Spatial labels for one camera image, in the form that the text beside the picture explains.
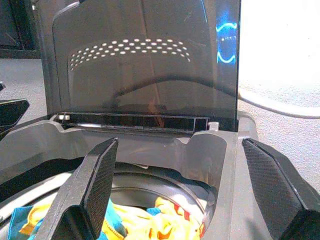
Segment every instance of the washer lid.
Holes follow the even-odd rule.
[[[40,0],[36,8],[49,114],[206,117],[237,130],[240,0]]]

